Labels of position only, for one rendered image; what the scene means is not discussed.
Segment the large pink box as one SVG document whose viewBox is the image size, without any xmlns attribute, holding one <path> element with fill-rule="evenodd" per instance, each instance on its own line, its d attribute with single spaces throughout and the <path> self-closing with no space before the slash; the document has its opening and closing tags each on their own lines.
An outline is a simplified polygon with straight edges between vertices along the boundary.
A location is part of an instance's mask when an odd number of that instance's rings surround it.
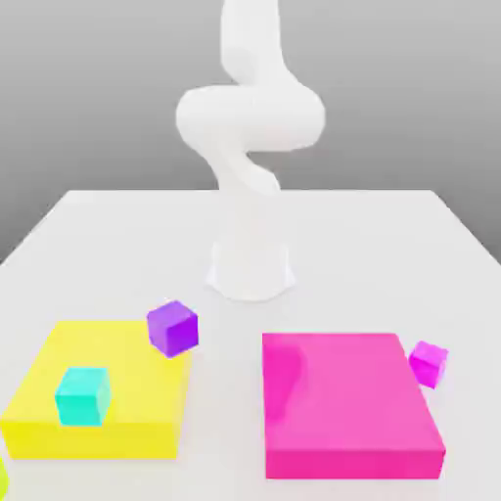
<svg viewBox="0 0 501 501">
<path fill-rule="evenodd" d="M 395 334 L 262 336 L 265 474 L 437 479 L 446 453 Z"/>
</svg>

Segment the small magenta cube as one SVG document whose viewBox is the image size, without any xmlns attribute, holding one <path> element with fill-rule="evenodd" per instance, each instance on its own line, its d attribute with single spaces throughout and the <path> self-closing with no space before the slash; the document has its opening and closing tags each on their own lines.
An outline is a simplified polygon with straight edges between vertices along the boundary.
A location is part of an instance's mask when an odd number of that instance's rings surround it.
<svg viewBox="0 0 501 501">
<path fill-rule="evenodd" d="M 440 383 L 449 351 L 440 346 L 419 341 L 411 351 L 408 361 L 420 385 L 436 388 Z"/>
</svg>

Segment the small cyan cube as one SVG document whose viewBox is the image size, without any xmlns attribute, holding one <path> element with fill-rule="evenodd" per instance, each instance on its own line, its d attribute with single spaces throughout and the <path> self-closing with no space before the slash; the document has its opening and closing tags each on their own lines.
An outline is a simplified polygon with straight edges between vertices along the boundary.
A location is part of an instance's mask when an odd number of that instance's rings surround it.
<svg viewBox="0 0 501 501">
<path fill-rule="evenodd" d="M 55 392 L 60 423 L 69 427 L 100 427 L 111 398 L 107 368 L 69 367 Z"/>
</svg>

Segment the large yellow box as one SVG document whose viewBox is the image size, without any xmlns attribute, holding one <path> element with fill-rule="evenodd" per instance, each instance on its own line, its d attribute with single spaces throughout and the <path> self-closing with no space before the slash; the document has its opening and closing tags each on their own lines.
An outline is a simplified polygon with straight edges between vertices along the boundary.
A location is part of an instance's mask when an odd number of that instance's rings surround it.
<svg viewBox="0 0 501 501">
<path fill-rule="evenodd" d="M 55 393 L 69 367 L 104 367 L 111 405 L 100 427 L 60 423 Z M 191 354 L 166 358 L 143 321 L 56 324 L 0 417 L 13 459 L 173 459 Z"/>
</svg>

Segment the small purple cube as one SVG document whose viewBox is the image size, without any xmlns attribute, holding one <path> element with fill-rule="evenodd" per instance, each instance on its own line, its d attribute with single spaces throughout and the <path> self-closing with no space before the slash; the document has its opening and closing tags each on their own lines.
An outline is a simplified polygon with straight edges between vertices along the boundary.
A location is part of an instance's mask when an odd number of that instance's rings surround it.
<svg viewBox="0 0 501 501">
<path fill-rule="evenodd" d="M 147 314 L 150 343 L 167 358 L 173 358 L 199 344 L 199 317 L 178 300 Z"/>
</svg>

